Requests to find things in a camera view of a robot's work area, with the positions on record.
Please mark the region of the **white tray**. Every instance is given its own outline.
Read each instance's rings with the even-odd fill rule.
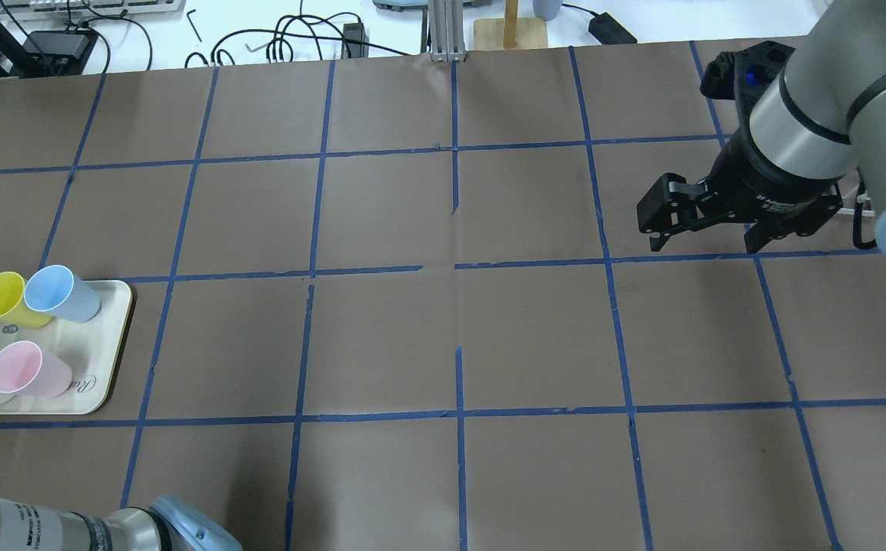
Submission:
[[[16,341],[33,341],[73,369],[68,390],[54,398],[16,395],[0,405],[0,414],[83,415],[96,411],[117,367],[120,345],[134,302],[124,282],[86,282],[99,293],[99,313],[85,324],[55,318],[42,328],[20,328],[0,322],[0,350]]]

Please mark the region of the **keyboard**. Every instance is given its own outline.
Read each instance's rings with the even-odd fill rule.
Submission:
[[[65,20],[69,17],[66,3],[72,11],[73,21],[96,17],[86,10],[80,0],[5,0],[5,6],[18,21]],[[86,3],[103,15],[151,14],[156,11],[174,11],[184,4],[184,0],[86,0]],[[5,10],[0,15],[7,18]]]

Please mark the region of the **pink cup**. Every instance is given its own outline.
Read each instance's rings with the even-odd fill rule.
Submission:
[[[34,342],[14,342],[0,351],[0,392],[51,398],[72,379],[72,367]]]

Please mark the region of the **yellow cup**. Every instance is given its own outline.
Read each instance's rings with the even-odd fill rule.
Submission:
[[[52,317],[31,310],[24,303],[24,278],[20,273],[0,272],[0,321],[40,328],[52,321]]]

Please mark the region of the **wooden stick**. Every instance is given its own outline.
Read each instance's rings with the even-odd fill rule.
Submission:
[[[505,0],[505,49],[517,42],[517,0]]]

